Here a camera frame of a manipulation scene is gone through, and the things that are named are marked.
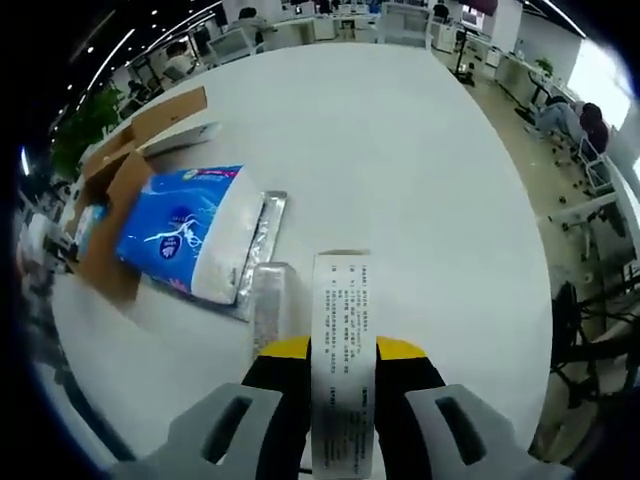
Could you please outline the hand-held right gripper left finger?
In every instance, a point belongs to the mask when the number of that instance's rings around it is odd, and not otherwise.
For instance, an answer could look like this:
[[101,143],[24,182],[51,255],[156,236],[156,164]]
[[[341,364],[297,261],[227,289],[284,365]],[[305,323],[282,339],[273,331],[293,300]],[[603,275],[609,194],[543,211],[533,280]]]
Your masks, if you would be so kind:
[[265,347],[170,426],[168,479],[296,479],[310,426],[310,338]]

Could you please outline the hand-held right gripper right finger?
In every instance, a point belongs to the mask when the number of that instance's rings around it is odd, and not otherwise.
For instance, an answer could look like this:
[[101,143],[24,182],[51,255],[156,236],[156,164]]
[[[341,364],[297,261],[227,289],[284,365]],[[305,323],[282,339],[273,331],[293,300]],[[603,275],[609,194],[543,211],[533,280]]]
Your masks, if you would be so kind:
[[389,479],[521,479],[530,456],[510,421],[427,355],[377,339],[375,429]]

